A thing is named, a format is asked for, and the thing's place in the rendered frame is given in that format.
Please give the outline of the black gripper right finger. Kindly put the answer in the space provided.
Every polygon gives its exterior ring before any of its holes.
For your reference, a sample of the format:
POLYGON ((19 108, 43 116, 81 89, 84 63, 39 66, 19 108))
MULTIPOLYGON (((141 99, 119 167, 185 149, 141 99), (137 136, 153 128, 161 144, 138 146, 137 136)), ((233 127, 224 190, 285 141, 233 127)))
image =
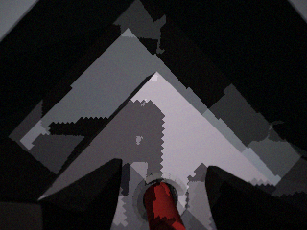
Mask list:
POLYGON ((218 166, 205 189, 217 230, 307 230, 307 213, 218 166))

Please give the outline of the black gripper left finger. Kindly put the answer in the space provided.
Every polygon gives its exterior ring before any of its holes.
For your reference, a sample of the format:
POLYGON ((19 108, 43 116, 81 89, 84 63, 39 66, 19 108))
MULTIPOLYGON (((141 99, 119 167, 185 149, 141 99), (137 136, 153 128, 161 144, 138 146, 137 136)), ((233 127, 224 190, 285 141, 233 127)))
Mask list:
POLYGON ((110 230, 122 163, 113 158, 39 200, 0 197, 0 230, 110 230))

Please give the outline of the dark red peg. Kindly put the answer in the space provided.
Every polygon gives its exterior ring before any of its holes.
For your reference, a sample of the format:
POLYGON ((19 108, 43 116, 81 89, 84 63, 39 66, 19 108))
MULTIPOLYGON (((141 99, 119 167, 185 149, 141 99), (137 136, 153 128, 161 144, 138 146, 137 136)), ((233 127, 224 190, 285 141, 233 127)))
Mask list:
POLYGON ((154 183, 144 197, 150 230, 186 230, 167 183, 154 183))

